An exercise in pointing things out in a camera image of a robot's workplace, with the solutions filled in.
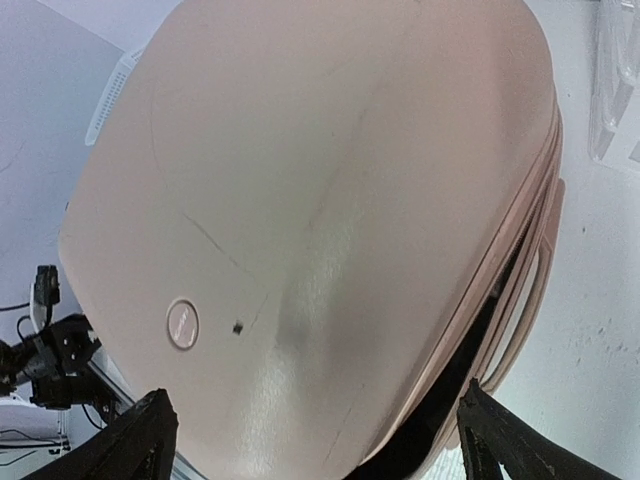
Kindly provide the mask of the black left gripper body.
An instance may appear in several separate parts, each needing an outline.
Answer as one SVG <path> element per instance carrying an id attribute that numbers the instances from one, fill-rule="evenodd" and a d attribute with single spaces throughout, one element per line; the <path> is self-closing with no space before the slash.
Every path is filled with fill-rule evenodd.
<path id="1" fill-rule="evenodd" d="M 102 344 L 83 314 L 71 314 L 19 342 L 1 343 L 1 396 L 31 386 L 29 402 L 47 410 L 90 406 L 100 415 L 120 415 L 134 400 L 94 357 Z"/>

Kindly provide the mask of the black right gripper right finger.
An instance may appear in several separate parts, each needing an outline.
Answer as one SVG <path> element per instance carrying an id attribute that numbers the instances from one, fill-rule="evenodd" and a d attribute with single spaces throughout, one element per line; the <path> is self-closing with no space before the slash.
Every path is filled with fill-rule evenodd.
<path id="1" fill-rule="evenodd" d="M 472 379 L 457 409 L 468 479 L 611 479 L 613 475 L 548 440 Z"/>

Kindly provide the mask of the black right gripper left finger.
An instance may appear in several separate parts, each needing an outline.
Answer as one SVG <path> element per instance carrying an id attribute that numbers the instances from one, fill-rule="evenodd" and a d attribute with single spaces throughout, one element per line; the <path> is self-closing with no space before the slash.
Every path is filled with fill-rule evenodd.
<path id="1" fill-rule="evenodd" d="M 178 425 L 167 391 L 153 390 L 83 445 L 25 478 L 169 479 Z"/>

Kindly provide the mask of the pink hard-shell suitcase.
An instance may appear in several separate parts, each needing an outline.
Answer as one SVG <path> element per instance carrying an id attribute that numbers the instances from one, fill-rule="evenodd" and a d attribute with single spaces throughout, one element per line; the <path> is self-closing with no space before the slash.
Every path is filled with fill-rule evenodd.
<path id="1" fill-rule="evenodd" d="M 134 398 L 207 479 L 417 479 L 544 295 L 562 209 L 522 1 L 184 1 L 59 237 Z"/>

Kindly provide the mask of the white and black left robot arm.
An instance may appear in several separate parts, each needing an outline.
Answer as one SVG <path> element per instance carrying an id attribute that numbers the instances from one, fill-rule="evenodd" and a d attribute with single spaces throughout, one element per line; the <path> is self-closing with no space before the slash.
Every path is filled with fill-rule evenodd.
<path id="1" fill-rule="evenodd" d="M 101 342 L 83 314 L 71 314 L 37 333 L 1 343 L 1 448 L 60 451 L 68 447 L 57 415 L 92 410 L 100 429 L 127 408 L 124 395 L 92 364 Z"/>

